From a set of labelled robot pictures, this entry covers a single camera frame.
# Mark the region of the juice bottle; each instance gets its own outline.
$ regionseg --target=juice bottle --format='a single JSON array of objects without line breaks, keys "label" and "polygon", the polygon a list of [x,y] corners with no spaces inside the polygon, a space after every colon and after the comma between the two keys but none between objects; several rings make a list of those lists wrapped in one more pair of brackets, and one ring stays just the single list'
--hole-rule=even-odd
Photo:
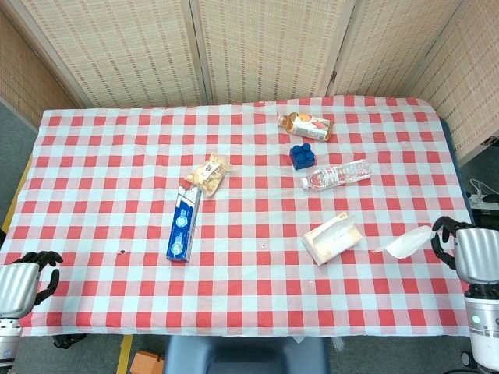
[{"label": "juice bottle", "polygon": [[293,135],[327,142],[333,133],[333,123],[325,118],[292,112],[278,116],[278,126]]}]

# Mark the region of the blue building block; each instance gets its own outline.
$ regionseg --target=blue building block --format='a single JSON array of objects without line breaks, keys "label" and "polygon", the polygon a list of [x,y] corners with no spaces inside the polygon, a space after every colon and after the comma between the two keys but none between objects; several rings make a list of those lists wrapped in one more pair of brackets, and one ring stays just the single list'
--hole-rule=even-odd
[{"label": "blue building block", "polygon": [[315,154],[313,154],[308,143],[302,146],[294,146],[289,150],[289,156],[295,170],[309,168],[315,165]]}]

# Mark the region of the yellow floor tape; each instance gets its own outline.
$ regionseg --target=yellow floor tape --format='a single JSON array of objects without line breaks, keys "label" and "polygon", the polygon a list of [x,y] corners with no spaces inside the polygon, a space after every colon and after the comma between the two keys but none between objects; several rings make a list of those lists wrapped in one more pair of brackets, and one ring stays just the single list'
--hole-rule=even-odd
[{"label": "yellow floor tape", "polygon": [[30,156],[30,159],[28,160],[28,163],[26,164],[26,167],[24,168],[23,176],[21,177],[21,180],[19,181],[19,184],[17,185],[16,194],[14,195],[14,198],[12,199],[12,202],[10,203],[9,211],[7,212],[7,215],[5,216],[5,220],[3,221],[2,231],[5,233],[7,233],[7,231],[9,230],[10,223],[12,222],[12,216],[14,215],[14,210],[16,210],[17,196],[19,195],[19,191],[23,187],[24,181],[26,181],[26,175],[28,174],[28,170],[30,169],[30,166],[31,166],[31,156]]},{"label": "yellow floor tape", "polygon": [[122,350],[119,353],[118,368],[116,374],[126,374],[128,369],[128,360],[130,358],[130,351],[132,350],[133,335],[124,335],[122,341]]}]

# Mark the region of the tissue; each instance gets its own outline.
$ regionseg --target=tissue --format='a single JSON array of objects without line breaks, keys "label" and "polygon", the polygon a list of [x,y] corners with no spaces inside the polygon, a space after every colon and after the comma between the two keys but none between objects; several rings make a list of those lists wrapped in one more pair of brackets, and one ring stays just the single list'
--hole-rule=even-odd
[{"label": "tissue", "polygon": [[407,231],[405,234],[396,238],[392,243],[384,248],[377,249],[373,252],[381,252],[386,250],[393,257],[404,259],[411,256],[415,251],[420,249],[426,242],[432,238],[430,226],[419,226],[413,230]]}]

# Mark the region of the toothpaste box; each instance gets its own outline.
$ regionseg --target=toothpaste box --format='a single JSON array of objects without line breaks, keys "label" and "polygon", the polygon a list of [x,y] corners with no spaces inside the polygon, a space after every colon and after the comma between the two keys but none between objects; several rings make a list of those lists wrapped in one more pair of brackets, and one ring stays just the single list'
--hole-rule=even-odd
[{"label": "toothpaste box", "polygon": [[166,251],[167,259],[171,261],[189,261],[200,200],[200,189],[197,187],[184,189],[179,186],[175,213],[173,214],[172,231],[170,232],[170,240]]}]

